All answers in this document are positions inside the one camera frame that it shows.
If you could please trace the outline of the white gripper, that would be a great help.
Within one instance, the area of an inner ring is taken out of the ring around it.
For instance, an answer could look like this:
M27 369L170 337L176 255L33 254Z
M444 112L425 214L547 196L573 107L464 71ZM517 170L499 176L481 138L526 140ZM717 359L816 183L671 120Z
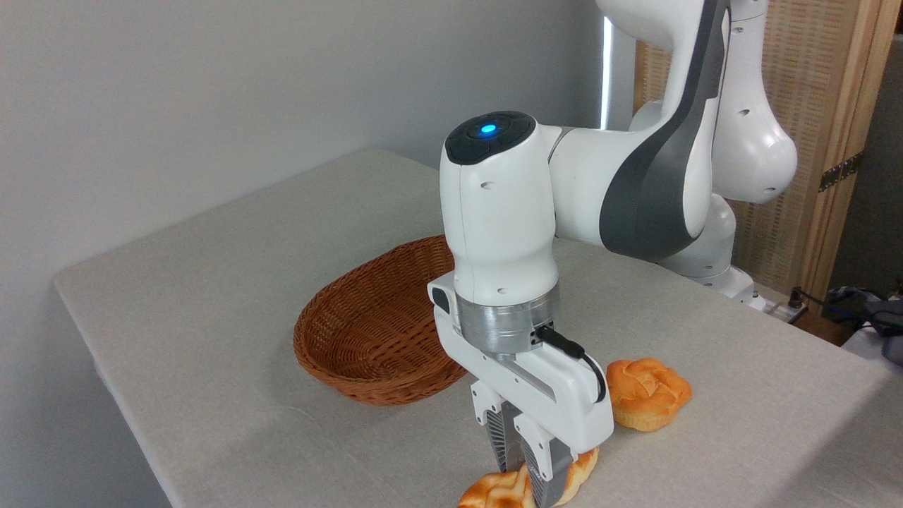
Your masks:
M429 282L427 293L443 349L479 379L471 384L472 403L500 472L516 472L526 461L535 505L555 506L574 462L571 450L600 446L614 430L609 399L597 400L595 373L550 345L497 359L456 330L452 274Z

